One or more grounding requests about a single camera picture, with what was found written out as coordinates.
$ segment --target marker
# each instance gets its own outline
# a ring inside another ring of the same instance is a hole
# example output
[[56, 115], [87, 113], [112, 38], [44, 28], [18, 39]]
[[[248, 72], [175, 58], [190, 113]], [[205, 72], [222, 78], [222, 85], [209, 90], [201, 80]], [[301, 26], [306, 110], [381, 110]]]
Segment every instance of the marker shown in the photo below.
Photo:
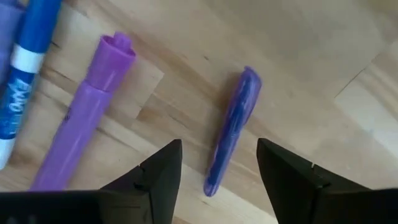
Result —
[[22, 114], [51, 43], [62, 0], [30, 0], [11, 56], [6, 90], [0, 101], [0, 169], [11, 155]]
[[113, 37], [101, 37], [87, 76], [54, 136], [31, 191], [63, 190], [67, 186], [85, 146], [135, 57], [128, 36], [117, 32]]
[[6, 80], [12, 46], [24, 7], [18, 0], [0, 0], [0, 84]]
[[261, 85], [261, 79], [257, 73], [252, 68], [245, 67], [234, 96], [229, 102], [214, 159], [203, 187], [208, 197], [213, 196], [220, 186], [239, 135], [256, 105]]

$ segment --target purple highlighter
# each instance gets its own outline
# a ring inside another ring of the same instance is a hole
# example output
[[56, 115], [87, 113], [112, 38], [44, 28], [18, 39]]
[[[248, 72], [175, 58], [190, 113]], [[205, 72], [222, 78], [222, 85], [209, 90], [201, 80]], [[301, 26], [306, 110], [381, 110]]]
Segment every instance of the purple highlighter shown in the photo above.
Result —
[[0, 83], [6, 79], [11, 50], [23, 14], [24, 7], [18, 0], [0, 0]]
[[131, 45], [129, 37], [120, 32], [101, 37], [87, 76], [54, 136], [31, 191], [63, 190], [67, 186], [114, 91], [136, 57]]
[[213, 196], [220, 186], [239, 135], [256, 105], [261, 85], [261, 79], [257, 73], [252, 68], [245, 67], [234, 96], [229, 102], [213, 163], [208, 170], [203, 187], [208, 197]]

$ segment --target marker cap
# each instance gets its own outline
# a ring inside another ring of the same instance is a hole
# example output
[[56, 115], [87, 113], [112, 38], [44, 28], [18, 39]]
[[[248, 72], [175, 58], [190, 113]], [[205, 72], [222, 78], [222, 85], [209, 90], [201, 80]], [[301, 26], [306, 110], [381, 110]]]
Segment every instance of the marker cap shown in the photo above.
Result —
[[135, 60], [131, 39], [121, 32], [103, 35], [88, 68], [86, 81], [93, 87], [113, 92]]
[[31, 52], [45, 53], [51, 43], [61, 3], [62, 0], [29, 0], [16, 42]]
[[245, 67], [229, 102], [213, 162], [203, 186], [208, 197], [213, 196], [221, 184], [239, 135], [256, 105], [261, 85], [260, 76], [251, 67]]

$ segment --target dry erase marker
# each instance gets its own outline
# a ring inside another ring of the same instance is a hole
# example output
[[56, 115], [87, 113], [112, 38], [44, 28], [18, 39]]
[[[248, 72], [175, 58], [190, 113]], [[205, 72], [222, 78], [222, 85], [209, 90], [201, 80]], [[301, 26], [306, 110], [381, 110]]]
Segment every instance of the dry erase marker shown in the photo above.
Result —
[[30, 0], [21, 21], [0, 101], [0, 169], [6, 166], [14, 147], [34, 78], [51, 43], [60, 6], [61, 0]]

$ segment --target wooden surface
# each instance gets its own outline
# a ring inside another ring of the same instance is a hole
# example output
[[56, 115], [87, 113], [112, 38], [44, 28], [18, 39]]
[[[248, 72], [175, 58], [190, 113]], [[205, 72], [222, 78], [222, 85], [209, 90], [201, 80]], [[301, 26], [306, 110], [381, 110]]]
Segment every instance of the wooden surface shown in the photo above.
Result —
[[[0, 189], [29, 187], [100, 35], [116, 30], [133, 39], [137, 63], [70, 189], [97, 189], [180, 138], [174, 223], [276, 223], [258, 137], [367, 187], [396, 187], [396, 12], [387, 0], [65, 0]], [[264, 85], [223, 185], [207, 198], [203, 174], [245, 65]]]

